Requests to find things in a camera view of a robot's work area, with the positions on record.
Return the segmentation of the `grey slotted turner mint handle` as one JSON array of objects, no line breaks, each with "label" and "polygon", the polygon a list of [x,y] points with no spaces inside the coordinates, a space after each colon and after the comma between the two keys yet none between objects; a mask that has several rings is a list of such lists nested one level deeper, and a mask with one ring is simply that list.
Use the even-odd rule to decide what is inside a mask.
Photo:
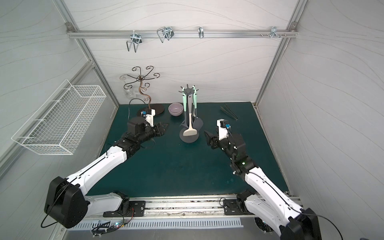
[{"label": "grey slotted turner mint handle", "polygon": [[185,128],[188,128],[189,127],[189,124],[188,124],[188,95],[182,91],[183,93],[183,109],[184,109],[184,121],[182,123],[182,126],[184,126]]}]

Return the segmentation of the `grey spatula mint handle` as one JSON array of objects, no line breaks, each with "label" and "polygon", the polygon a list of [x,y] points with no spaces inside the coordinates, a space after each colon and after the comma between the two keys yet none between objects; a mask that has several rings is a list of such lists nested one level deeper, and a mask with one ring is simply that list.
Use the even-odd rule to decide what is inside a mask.
[{"label": "grey spatula mint handle", "polygon": [[193,93],[193,104],[194,104],[194,116],[195,116],[195,121],[194,121],[194,128],[196,128],[198,131],[203,127],[204,122],[201,118],[198,117],[197,114],[197,90],[194,90]]}]

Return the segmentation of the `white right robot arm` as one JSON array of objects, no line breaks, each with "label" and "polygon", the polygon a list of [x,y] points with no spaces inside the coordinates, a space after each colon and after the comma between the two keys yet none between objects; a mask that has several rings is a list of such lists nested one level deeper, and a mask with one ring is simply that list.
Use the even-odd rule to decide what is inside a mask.
[{"label": "white right robot arm", "polygon": [[304,210],[286,196],[246,152],[240,134],[220,138],[205,131],[208,146],[220,149],[231,160],[234,174],[241,177],[256,193],[243,199],[245,209],[264,221],[281,240],[320,240],[318,217],[310,208]]}]

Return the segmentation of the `beige spatula grey handle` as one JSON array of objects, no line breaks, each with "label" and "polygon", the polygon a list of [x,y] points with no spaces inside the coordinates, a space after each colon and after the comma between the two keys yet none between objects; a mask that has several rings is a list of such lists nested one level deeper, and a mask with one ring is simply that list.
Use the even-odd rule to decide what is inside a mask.
[{"label": "beige spatula grey handle", "polygon": [[183,132],[184,137],[197,135],[198,131],[193,128],[192,113],[189,113],[189,127]]}]

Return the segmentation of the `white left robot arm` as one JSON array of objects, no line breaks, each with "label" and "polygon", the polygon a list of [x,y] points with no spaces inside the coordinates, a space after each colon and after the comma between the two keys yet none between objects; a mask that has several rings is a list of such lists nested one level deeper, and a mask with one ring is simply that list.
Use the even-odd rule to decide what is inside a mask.
[{"label": "white left robot arm", "polygon": [[130,211],[130,198],[120,191],[88,196],[89,190],[118,165],[131,158],[146,141],[163,136],[169,124],[151,125],[143,117],[128,122],[128,130],[104,154],[66,178],[56,177],[49,184],[44,207],[46,216],[69,229],[83,218],[105,212],[120,216]]}]

